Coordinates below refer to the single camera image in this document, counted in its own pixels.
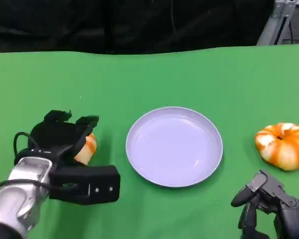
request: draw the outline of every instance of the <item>green tablecloth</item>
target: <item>green tablecloth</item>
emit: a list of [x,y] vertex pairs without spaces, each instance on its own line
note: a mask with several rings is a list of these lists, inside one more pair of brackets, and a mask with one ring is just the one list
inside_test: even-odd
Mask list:
[[[129,128],[164,106],[199,111],[222,135],[219,168],[194,187],[158,187],[128,163]],[[242,208],[230,202],[259,168],[299,198],[299,170],[286,173],[267,165],[254,145],[254,134],[269,124],[299,124],[299,46],[147,56],[0,54],[0,181],[12,169],[13,135],[30,131],[51,109],[71,109],[72,121],[100,115],[92,164],[117,166],[121,196],[116,203],[88,207],[47,200],[30,239],[239,238]],[[258,229],[275,238],[273,218],[259,212]]]

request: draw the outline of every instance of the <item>orange pumpkin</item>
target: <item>orange pumpkin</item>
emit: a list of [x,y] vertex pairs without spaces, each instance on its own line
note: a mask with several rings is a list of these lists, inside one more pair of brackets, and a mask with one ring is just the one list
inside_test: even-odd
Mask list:
[[299,168],[299,125],[267,126],[256,134],[255,141],[265,161],[286,171]]
[[74,157],[74,159],[80,163],[88,165],[93,154],[96,152],[96,139],[95,136],[90,134],[86,136],[86,143],[81,149],[81,151]]

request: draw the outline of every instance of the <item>black curtain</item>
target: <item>black curtain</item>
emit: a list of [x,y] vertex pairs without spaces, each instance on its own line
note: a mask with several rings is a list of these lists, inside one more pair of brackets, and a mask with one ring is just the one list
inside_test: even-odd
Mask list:
[[274,0],[0,0],[0,52],[255,45],[273,7]]

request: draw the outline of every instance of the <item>metal stand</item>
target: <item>metal stand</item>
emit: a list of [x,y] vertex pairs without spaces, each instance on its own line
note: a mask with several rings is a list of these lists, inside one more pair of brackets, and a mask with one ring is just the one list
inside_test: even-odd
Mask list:
[[258,46],[281,44],[297,2],[297,0],[276,0],[274,12],[258,39]]

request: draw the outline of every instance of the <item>robotic arm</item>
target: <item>robotic arm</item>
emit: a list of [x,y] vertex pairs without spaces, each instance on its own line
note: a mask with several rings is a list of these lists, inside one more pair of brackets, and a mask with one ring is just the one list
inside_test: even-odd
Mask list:
[[[120,175],[115,166],[87,167],[74,160],[99,118],[66,122],[70,117],[51,111],[30,135],[16,135],[15,167],[0,183],[0,239],[26,239],[39,222],[47,196],[80,205],[118,200]],[[18,153],[16,138],[22,134],[29,138],[28,148]]]
[[285,193],[283,188],[281,182],[260,170],[234,197],[231,206],[245,204],[238,223],[242,239],[269,239],[256,231],[256,209],[276,214],[274,225],[279,239],[299,239],[299,199]]

